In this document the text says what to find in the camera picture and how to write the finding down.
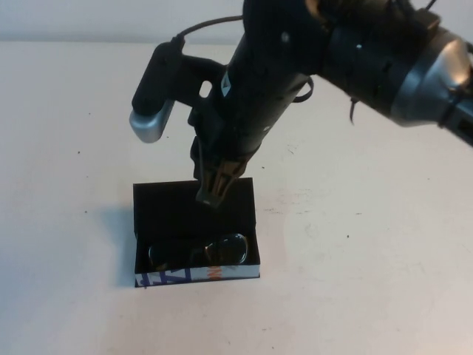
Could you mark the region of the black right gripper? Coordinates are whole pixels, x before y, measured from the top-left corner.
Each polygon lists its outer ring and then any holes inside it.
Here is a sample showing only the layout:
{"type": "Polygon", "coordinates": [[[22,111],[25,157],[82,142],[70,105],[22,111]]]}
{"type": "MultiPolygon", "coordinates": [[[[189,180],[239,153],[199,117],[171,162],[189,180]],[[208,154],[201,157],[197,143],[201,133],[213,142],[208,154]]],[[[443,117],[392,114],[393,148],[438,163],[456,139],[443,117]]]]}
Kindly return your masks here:
{"type": "Polygon", "coordinates": [[[193,109],[188,123],[196,134],[191,146],[194,178],[200,184],[196,200],[220,206],[257,152],[259,134],[246,122],[219,115],[214,109],[205,113],[193,109]]]}

